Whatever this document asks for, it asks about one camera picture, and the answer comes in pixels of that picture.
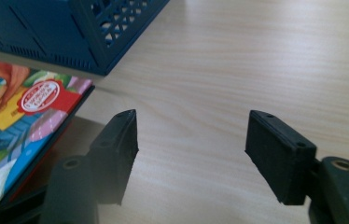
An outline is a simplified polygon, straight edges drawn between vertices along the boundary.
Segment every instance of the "colorful book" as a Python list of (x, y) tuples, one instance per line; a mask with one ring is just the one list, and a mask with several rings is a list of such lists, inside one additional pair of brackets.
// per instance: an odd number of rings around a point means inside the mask
[(91, 88), (86, 78), (0, 62), (0, 200)]

